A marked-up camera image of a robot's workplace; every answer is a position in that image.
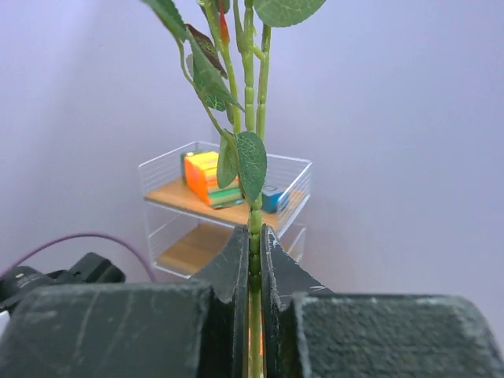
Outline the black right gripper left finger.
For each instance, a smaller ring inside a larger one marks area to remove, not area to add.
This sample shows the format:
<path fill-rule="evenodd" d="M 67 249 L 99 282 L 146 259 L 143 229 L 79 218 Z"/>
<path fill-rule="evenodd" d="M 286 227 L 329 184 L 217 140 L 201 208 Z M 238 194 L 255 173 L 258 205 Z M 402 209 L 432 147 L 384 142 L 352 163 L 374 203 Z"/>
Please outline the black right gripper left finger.
<path fill-rule="evenodd" d="M 37 287 L 8 314 L 4 377 L 245 377 L 248 231 L 178 283 Z"/>

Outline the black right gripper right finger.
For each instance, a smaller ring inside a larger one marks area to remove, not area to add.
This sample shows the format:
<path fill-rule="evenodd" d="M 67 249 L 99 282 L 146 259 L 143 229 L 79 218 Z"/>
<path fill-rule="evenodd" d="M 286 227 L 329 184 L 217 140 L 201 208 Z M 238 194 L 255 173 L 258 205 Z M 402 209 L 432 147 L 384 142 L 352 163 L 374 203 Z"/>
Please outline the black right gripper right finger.
<path fill-rule="evenodd" d="M 268 377 L 500 377 L 479 309 L 456 295 L 335 293 L 261 230 Z"/>

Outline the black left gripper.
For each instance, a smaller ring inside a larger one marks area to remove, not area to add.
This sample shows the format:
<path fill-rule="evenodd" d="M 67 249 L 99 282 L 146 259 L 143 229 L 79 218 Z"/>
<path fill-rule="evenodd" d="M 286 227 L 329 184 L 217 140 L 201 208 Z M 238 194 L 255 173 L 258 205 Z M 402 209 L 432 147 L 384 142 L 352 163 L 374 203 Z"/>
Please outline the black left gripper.
<path fill-rule="evenodd" d="M 14 311 L 18 303 L 37 287 L 59 284 L 119 284 L 126 275 L 110 260 L 85 254 L 68 270 L 42 273 L 29 266 L 10 269 L 1 278 L 1 311 Z"/>

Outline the pink white rose stem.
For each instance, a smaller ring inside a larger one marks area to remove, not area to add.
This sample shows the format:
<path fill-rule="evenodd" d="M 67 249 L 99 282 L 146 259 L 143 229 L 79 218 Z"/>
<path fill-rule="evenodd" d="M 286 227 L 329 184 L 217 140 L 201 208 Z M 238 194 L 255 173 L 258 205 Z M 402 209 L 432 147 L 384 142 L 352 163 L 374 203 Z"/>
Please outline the pink white rose stem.
<path fill-rule="evenodd" d="M 180 67 L 220 135 L 217 182 L 237 180 L 248 205 L 249 369 L 263 374 L 261 351 L 261 190 L 266 178 L 265 114 L 273 28 L 301 24 L 322 1 L 200 1 L 211 35 L 183 21 L 173 1 L 146 5 L 174 38 Z"/>

